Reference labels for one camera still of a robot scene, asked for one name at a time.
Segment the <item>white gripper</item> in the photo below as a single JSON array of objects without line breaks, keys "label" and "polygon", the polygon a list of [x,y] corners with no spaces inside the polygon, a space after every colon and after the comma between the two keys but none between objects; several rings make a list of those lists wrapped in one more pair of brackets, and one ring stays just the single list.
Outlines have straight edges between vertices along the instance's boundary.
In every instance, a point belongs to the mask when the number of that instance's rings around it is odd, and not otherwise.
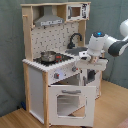
[{"label": "white gripper", "polygon": [[81,51],[79,53],[79,59],[76,61],[76,67],[104,71],[107,63],[108,60],[105,58],[91,56],[86,51]]}]

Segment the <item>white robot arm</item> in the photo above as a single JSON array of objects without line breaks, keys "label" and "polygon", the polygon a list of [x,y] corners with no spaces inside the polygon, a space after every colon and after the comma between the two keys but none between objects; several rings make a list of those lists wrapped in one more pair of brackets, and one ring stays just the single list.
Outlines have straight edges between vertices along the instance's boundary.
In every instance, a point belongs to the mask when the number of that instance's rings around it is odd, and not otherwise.
[{"label": "white robot arm", "polygon": [[124,36],[122,40],[103,32],[94,32],[89,40],[87,50],[79,53],[76,67],[104,71],[108,60],[101,58],[101,54],[107,52],[111,56],[117,57],[128,47],[128,19],[121,23],[120,33]]}]

